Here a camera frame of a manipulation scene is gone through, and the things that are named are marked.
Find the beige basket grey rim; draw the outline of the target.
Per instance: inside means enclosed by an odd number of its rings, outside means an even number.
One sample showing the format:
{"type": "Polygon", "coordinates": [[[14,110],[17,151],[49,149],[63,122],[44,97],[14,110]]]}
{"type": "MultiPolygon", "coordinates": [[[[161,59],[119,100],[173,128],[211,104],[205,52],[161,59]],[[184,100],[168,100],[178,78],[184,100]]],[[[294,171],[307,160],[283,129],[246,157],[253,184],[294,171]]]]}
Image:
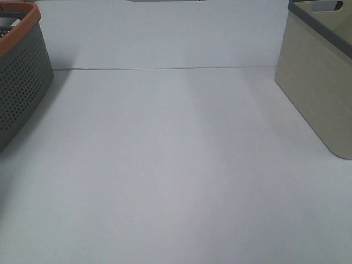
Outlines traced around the beige basket grey rim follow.
{"type": "Polygon", "coordinates": [[[351,1],[289,1],[275,82],[326,148],[351,159],[351,1]]]}

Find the grey perforated basket orange rim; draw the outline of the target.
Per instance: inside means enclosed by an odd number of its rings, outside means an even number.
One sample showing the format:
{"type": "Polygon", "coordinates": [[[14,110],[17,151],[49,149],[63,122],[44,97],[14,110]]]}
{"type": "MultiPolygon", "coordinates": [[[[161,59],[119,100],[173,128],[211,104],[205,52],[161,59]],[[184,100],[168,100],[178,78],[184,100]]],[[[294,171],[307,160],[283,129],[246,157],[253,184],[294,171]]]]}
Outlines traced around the grey perforated basket orange rim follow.
{"type": "Polygon", "coordinates": [[[1,26],[1,149],[26,124],[53,81],[53,68],[34,2],[1,2],[1,18],[16,18],[16,26],[1,26]]]}

